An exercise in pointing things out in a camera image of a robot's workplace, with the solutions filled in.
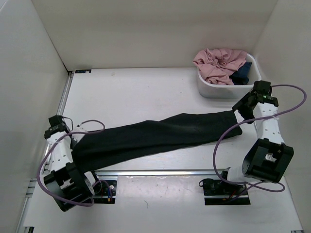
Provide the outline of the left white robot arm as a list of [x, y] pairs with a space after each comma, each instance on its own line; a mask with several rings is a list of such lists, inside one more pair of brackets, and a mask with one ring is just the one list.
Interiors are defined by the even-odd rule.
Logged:
[[49, 123], [44, 138], [52, 147], [49, 154], [50, 173], [43, 178], [48, 194], [64, 212], [74, 206], [92, 206], [93, 197], [101, 191], [102, 182], [92, 172], [83, 172], [72, 158], [74, 146], [88, 132], [81, 126], [70, 129], [60, 115], [50, 117]]

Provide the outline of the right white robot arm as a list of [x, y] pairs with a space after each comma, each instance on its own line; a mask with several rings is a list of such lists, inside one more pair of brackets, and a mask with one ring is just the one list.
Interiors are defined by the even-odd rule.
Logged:
[[243, 120], [254, 124], [257, 140], [246, 154], [242, 165], [229, 167], [221, 173], [219, 190], [231, 193], [236, 185], [255, 181], [277, 183], [285, 173], [293, 155], [280, 134], [278, 100], [272, 96], [270, 82], [256, 81], [253, 88], [233, 107]]

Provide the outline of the black trousers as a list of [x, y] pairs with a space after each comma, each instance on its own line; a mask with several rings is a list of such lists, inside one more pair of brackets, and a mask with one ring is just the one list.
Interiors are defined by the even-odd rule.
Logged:
[[146, 155], [216, 142], [235, 124], [233, 111], [146, 120], [85, 135], [73, 148], [72, 158], [82, 172], [98, 170]]

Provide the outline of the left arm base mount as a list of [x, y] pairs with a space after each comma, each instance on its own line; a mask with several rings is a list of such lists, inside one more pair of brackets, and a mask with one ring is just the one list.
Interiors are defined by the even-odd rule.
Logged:
[[95, 204], [115, 204], [117, 194], [117, 177], [98, 177], [93, 185]]

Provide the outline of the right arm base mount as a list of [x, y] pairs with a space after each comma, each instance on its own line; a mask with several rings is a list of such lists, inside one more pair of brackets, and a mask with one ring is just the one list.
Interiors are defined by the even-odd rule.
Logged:
[[199, 186], [203, 189], [205, 206], [251, 204], [245, 185], [207, 178], [201, 180]]

